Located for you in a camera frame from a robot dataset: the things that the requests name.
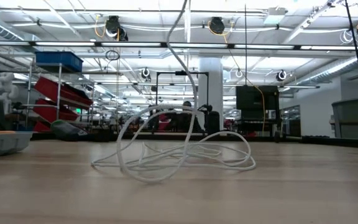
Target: plastic tray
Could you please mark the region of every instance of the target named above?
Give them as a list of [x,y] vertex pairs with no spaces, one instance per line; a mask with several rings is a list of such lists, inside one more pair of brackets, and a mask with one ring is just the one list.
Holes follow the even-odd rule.
[[32,133],[0,134],[0,156],[19,152],[29,146]]
[[[52,101],[57,101],[58,83],[40,77],[34,88]],[[78,94],[78,92],[72,91],[71,88],[62,85],[60,89],[60,103],[87,110],[93,102],[88,97],[85,98],[83,95]]]
[[35,62],[50,72],[58,72],[58,64],[63,65],[63,72],[82,72],[83,61],[72,52],[36,52]]
[[[38,99],[35,102],[36,105],[56,105],[56,103],[44,100],[44,99]],[[32,109],[34,112],[39,114],[43,119],[47,120],[49,123],[52,123],[56,121],[56,108],[53,107],[34,107]],[[67,120],[67,121],[75,121],[77,119],[78,115],[71,110],[65,108],[61,105],[59,109],[59,119]]]

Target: hose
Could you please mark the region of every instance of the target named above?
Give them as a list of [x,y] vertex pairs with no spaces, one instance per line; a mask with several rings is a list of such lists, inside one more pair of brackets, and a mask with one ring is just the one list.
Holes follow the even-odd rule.
[[[179,23],[180,18],[182,17],[185,8],[186,8],[187,0],[184,0],[183,7],[181,9],[181,13],[179,14],[178,18],[176,19],[174,25],[170,29],[168,35],[167,35],[167,47],[172,52],[173,56],[179,61],[180,65],[185,70],[189,81],[193,87],[193,94],[194,94],[194,108],[188,107],[188,106],[173,106],[173,105],[158,105],[158,106],[151,106],[150,108],[146,108],[142,110],[140,113],[138,113],[135,116],[132,116],[129,118],[124,126],[122,127],[118,138],[117,138],[117,151],[112,153],[109,156],[106,156],[102,159],[98,159],[93,161],[91,164],[92,166],[98,166],[98,167],[120,167],[122,172],[125,175],[128,175],[129,177],[134,178],[135,180],[139,180],[141,182],[145,182],[148,184],[161,182],[163,180],[169,179],[173,175],[178,172],[180,167],[214,167],[214,168],[220,168],[220,169],[226,169],[226,170],[238,170],[238,171],[244,171],[244,170],[252,170],[256,167],[256,162],[251,156],[251,148],[248,144],[248,142],[242,137],[240,134],[230,132],[230,131],[221,131],[212,135],[207,136],[206,138],[202,139],[199,142],[196,143],[189,143],[193,126],[195,124],[195,117],[197,113],[197,92],[196,92],[196,85],[194,83],[194,79],[191,77],[190,72],[186,65],[183,63],[183,61],[180,59],[180,57],[176,54],[176,52],[172,49],[170,45],[170,36],[172,32],[175,30],[177,24]],[[176,113],[175,110],[169,110],[172,108],[182,109],[182,113],[191,114],[191,121],[190,121],[190,127],[189,131],[187,132],[185,143],[183,145],[179,146],[173,146],[165,149],[152,149],[150,146],[146,146],[143,144],[140,158],[134,159],[130,161],[124,161],[124,158],[122,157],[122,151],[127,149],[131,144],[136,140],[136,137],[138,134],[143,130],[143,128],[147,125],[148,122],[150,122],[154,117],[161,115],[161,114],[169,114],[169,113]],[[153,110],[160,110],[160,112],[153,114],[151,117],[148,118],[148,120],[137,130],[134,137],[131,139],[130,143],[126,146],[121,146],[121,141],[124,133],[126,132],[126,129],[129,127],[129,125],[138,117],[141,117],[144,113],[148,113]],[[244,146],[247,148],[247,151],[242,151],[238,149],[233,149],[227,146],[215,144],[215,143],[205,143],[210,138],[213,138],[214,136],[218,136],[220,134],[231,134],[238,136],[241,138],[241,140],[244,142]],[[217,156],[220,155],[219,151],[214,149],[208,149],[206,148],[210,146],[219,147],[220,149],[228,149],[235,151],[239,154],[244,155],[244,157],[237,158],[237,159],[229,159],[229,160],[222,160],[218,159]],[[157,152],[156,154],[150,154],[146,155],[146,150],[149,149],[153,152]],[[104,162],[106,159],[112,158],[116,156],[117,162]],[[197,163],[192,161],[192,163],[187,162],[188,158],[197,158],[201,159]],[[176,159],[174,163],[167,163],[167,159]],[[245,166],[245,164],[248,161],[251,161],[251,165]],[[202,163],[201,161],[211,161],[209,163]],[[161,177],[142,177],[139,175],[139,171],[147,172],[147,171],[155,171],[155,170],[162,170],[166,168],[174,168],[171,170],[168,174],[165,174]]]

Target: white pillar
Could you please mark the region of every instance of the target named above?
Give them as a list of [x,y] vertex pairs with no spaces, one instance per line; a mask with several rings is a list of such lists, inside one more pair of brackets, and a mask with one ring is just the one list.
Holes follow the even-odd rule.
[[[221,58],[201,57],[199,59],[198,70],[209,72],[209,98],[208,104],[213,107],[213,111],[220,114],[220,126],[223,130],[223,66]],[[207,103],[207,77],[198,75],[198,106]],[[198,116],[200,126],[204,128],[204,117]]]

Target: hanging cable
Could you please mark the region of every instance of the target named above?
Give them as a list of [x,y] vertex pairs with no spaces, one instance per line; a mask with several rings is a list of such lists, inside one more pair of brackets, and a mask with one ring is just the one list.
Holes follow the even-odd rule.
[[95,24],[94,24],[94,33],[98,36],[98,37],[100,37],[100,38],[103,38],[104,37],[104,35],[106,34],[106,22],[107,22],[107,20],[104,22],[104,25],[103,25],[103,34],[102,35],[100,35],[99,33],[98,33],[98,20],[99,20],[99,16],[96,16],[96,22],[95,22]]
[[[109,156],[102,158],[102,159],[93,161],[92,162],[93,166],[120,167],[120,170],[122,170],[122,172],[125,175],[128,175],[129,177],[132,177],[136,180],[146,182],[146,183],[156,183],[156,182],[161,182],[165,179],[168,179],[171,176],[173,176],[174,174],[176,174],[176,172],[179,170],[180,167],[208,167],[208,168],[214,167],[214,168],[220,168],[220,169],[226,169],[226,170],[238,170],[238,171],[251,170],[256,167],[256,163],[255,163],[254,159],[252,158],[252,156],[250,155],[251,148],[250,148],[248,142],[244,139],[243,136],[241,136],[238,133],[234,133],[234,132],[230,132],[230,131],[221,131],[221,132],[212,134],[212,135],[202,139],[200,142],[189,143],[190,136],[192,134],[192,130],[193,130],[194,122],[195,122],[196,113],[197,113],[197,110],[196,110],[196,108],[197,108],[196,85],[195,85],[193,77],[191,76],[191,74],[188,70],[188,67],[183,63],[181,58],[177,55],[177,53],[174,51],[174,49],[170,45],[171,34],[174,31],[177,24],[179,23],[179,20],[181,19],[182,15],[185,11],[186,4],[187,4],[187,0],[184,0],[181,12],[167,35],[167,47],[169,48],[169,50],[171,51],[173,56],[179,61],[180,65],[183,67],[183,69],[186,72],[188,79],[193,87],[193,95],[195,97],[194,98],[194,102],[195,102],[194,108],[189,107],[189,106],[158,105],[158,106],[151,106],[150,108],[142,110],[140,113],[138,113],[135,116],[132,116],[125,122],[125,124],[122,127],[121,131],[119,132],[119,135],[117,138],[117,151],[112,153]],[[147,125],[147,123],[150,122],[150,120],[152,120],[153,118],[155,118],[156,116],[159,116],[161,114],[177,113],[175,110],[174,111],[169,110],[172,108],[182,109],[183,110],[182,113],[191,114],[190,127],[189,127],[189,131],[187,132],[187,135],[186,135],[185,143],[180,146],[174,146],[174,147],[169,147],[169,148],[165,148],[165,149],[152,149],[151,147],[143,144],[139,159],[124,161],[124,158],[122,157],[122,151],[127,149],[135,141],[136,137],[143,130],[145,125]],[[126,132],[126,129],[129,127],[130,123],[133,122],[138,117],[141,117],[144,113],[147,113],[147,112],[150,112],[153,110],[165,110],[165,111],[160,111],[158,113],[153,114],[151,117],[149,117],[148,120],[135,133],[135,135],[131,139],[130,143],[127,144],[126,146],[122,147],[121,140],[122,140],[124,133]],[[231,134],[231,135],[238,136],[241,140],[243,140],[244,146],[248,149],[248,152],[238,150],[238,149],[233,149],[233,148],[215,144],[215,143],[206,143],[205,142],[208,139],[213,138],[214,136],[218,136],[220,134]],[[229,150],[232,150],[234,152],[241,154],[243,157],[238,158],[238,159],[228,159],[228,160],[218,159],[217,156],[219,155],[219,152],[217,152],[216,150],[210,150],[210,152],[212,152],[212,153],[205,153],[204,150],[206,150],[207,148],[205,148],[204,146],[206,146],[206,147],[214,146],[214,147],[218,147],[220,149],[229,149]],[[151,149],[153,152],[157,151],[158,153],[154,153],[154,154],[150,153],[149,155],[146,155],[147,149]],[[113,156],[117,157],[118,163],[105,162],[106,159],[109,159]],[[197,163],[195,163],[192,160],[192,162],[190,163],[190,162],[187,162],[187,160],[189,158],[196,158],[196,159],[199,159],[199,161]],[[176,159],[176,161],[174,163],[168,164],[165,161],[161,162],[164,159]],[[246,163],[248,161],[251,161],[251,165],[246,166]],[[169,168],[169,167],[174,168],[174,169],[171,170],[168,174],[163,175],[162,177],[152,178],[152,177],[142,177],[141,175],[139,175],[139,171],[155,171],[155,170],[162,170],[162,169]]]

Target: ceiling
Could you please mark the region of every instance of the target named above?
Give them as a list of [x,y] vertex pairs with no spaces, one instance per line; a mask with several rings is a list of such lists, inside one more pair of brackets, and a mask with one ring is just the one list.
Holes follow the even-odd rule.
[[[179,22],[179,27],[187,29],[176,30],[171,37],[172,42],[194,43],[224,43],[224,38],[210,33],[208,28],[203,28],[213,16],[220,16],[228,30],[227,41],[241,44],[289,44],[289,45],[351,45],[344,43],[341,37],[344,30],[349,27],[346,8],[341,4],[323,12],[305,30],[294,35],[290,40],[293,30],[301,25],[310,14],[319,7],[324,6],[327,0],[192,0],[190,13]],[[349,0],[349,4],[358,3],[358,0]],[[10,29],[21,34],[34,34],[40,40],[49,41],[112,41],[108,36],[98,37],[95,34],[96,15],[100,12],[98,24],[103,25],[108,16],[119,15],[121,25],[125,25],[128,38],[133,42],[165,42],[167,29],[171,28],[178,16],[182,1],[170,0],[126,0],[126,1],[95,1],[95,0],[0,0],[0,21]],[[264,24],[264,14],[268,8],[285,8],[288,12],[280,22],[279,30],[275,25]],[[358,21],[358,5],[350,8],[352,20]],[[103,28],[96,28],[99,34]],[[104,53],[112,48],[88,48],[88,47],[46,47],[45,50],[71,50],[82,55],[84,60],[83,70],[93,72],[122,72],[122,76],[99,74],[90,75],[89,79],[105,83],[129,83],[142,82],[141,73],[145,67],[150,70],[152,82],[155,82],[157,71],[182,70],[178,61],[166,49],[120,49],[122,59],[120,64],[110,62],[104,58]],[[354,52],[302,52],[302,51],[274,51],[274,50],[250,50],[245,57],[243,50],[232,50],[233,57],[227,49],[186,49],[179,50],[180,57],[188,63],[190,70],[197,70],[199,58],[204,56],[221,57],[223,68],[229,74],[225,78],[225,84],[244,83],[243,78],[238,78],[236,62],[240,69],[248,70],[248,79],[255,84],[279,85],[275,74],[280,70],[291,73],[294,78],[307,76],[312,71],[339,58],[348,58]],[[0,54],[9,56],[18,62],[30,65],[31,54],[21,49],[0,47]],[[19,68],[17,64],[0,58],[0,66]],[[189,83],[187,78],[174,75],[160,77],[163,83]],[[135,89],[128,85],[102,85],[104,90],[120,98],[126,98],[126,103],[136,106],[147,106],[148,101],[144,95],[151,94],[150,87]],[[164,95],[190,95],[190,86],[170,86],[159,90]],[[235,95],[233,88],[225,87],[224,94]],[[108,98],[105,93],[101,98]],[[227,110],[233,107],[232,101],[224,102]]]

